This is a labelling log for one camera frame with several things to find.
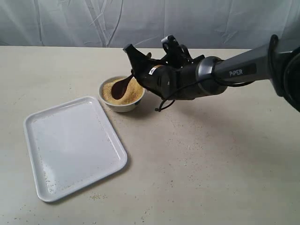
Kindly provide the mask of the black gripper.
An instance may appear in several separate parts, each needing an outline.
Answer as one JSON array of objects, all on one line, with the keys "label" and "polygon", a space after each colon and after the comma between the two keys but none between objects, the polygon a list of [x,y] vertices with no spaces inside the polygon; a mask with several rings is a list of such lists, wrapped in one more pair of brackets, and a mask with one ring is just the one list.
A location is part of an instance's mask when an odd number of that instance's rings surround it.
[{"label": "black gripper", "polygon": [[203,95],[196,84],[196,69],[203,55],[182,68],[164,65],[162,60],[152,59],[136,49],[132,44],[123,48],[131,64],[132,74],[138,83],[162,99],[193,100]]}]

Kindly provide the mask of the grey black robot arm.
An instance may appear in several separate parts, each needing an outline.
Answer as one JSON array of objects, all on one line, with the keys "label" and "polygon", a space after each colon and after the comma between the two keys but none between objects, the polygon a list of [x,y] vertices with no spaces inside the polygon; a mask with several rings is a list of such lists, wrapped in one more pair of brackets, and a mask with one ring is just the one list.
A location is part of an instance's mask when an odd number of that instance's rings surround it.
[{"label": "grey black robot arm", "polygon": [[216,56],[192,58],[174,36],[162,40],[165,56],[153,59],[127,45],[131,72],[162,102],[219,95],[228,87],[269,80],[278,96],[300,108],[300,41],[272,35],[268,44],[223,60]]}]

